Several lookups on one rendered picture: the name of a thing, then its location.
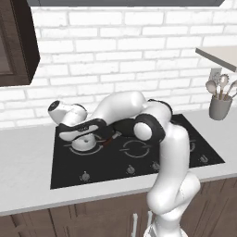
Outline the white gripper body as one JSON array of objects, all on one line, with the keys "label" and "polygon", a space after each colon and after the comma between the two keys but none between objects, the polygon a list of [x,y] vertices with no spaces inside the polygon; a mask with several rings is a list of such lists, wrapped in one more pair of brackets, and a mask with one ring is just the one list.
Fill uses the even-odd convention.
[{"label": "white gripper body", "polygon": [[82,152],[93,149],[95,145],[96,140],[93,135],[85,135],[72,142],[72,148]]}]

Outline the black hob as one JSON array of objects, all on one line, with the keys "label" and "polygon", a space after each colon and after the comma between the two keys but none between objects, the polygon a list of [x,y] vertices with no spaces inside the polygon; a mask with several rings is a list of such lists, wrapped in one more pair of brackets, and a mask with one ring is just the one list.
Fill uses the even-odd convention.
[{"label": "black hob", "polygon": [[[133,120],[128,118],[95,131],[92,134],[95,147],[84,152],[73,149],[72,143],[60,139],[56,132],[51,187],[66,188],[158,173],[152,164],[157,162],[160,166],[159,147],[132,136],[132,125]],[[127,173],[128,165],[135,168],[134,174]],[[90,175],[87,182],[80,179],[84,171]]]}]

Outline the brown cupboard door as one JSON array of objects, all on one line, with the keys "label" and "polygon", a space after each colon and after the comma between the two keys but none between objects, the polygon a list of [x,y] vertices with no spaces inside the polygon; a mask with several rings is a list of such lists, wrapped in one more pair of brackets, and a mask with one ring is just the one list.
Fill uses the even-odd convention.
[{"label": "brown cupboard door", "polygon": [[53,207],[0,217],[0,237],[65,237],[69,207]]},{"label": "brown cupboard door", "polygon": [[146,193],[92,201],[77,207],[67,226],[69,237],[131,237],[133,213],[138,214],[136,237],[143,237]]},{"label": "brown cupboard door", "polygon": [[237,237],[237,178],[203,182],[181,227],[188,237]]}]

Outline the grey utensil pot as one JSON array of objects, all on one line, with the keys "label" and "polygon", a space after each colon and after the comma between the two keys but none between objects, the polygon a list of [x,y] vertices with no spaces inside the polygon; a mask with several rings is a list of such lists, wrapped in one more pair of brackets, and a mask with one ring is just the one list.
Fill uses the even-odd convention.
[{"label": "grey utensil pot", "polygon": [[232,98],[229,96],[226,100],[219,100],[212,96],[209,106],[209,117],[213,120],[223,120],[227,117],[231,108]]}]

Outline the grey extractor hood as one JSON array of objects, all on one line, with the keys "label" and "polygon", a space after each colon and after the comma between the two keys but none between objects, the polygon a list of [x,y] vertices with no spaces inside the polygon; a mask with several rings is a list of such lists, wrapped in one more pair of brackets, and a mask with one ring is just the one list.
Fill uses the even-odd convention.
[{"label": "grey extractor hood", "polygon": [[27,0],[29,6],[221,6],[225,0]]}]

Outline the wooden slotted spoon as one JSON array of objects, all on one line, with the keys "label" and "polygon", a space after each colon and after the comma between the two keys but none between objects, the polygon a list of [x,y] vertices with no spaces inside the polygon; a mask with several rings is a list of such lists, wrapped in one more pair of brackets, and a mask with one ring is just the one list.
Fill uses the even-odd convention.
[{"label": "wooden slotted spoon", "polygon": [[224,88],[228,84],[228,82],[229,82],[229,76],[227,74],[222,74],[219,77],[219,87],[220,87],[220,93],[218,98],[219,100],[222,99]]}]

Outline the dark brown wall cupboard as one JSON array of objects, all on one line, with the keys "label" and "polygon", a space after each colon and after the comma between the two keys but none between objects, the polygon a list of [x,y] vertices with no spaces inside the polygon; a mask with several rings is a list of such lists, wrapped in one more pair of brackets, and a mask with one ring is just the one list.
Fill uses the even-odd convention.
[{"label": "dark brown wall cupboard", "polygon": [[0,0],[0,87],[30,85],[39,62],[27,0]]}]

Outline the white wall socket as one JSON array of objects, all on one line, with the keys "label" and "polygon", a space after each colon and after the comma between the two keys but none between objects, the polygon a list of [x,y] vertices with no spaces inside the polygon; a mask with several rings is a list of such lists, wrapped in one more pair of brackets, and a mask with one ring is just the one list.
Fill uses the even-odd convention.
[{"label": "white wall socket", "polygon": [[215,81],[222,71],[222,68],[213,68],[210,70],[209,79]]}]

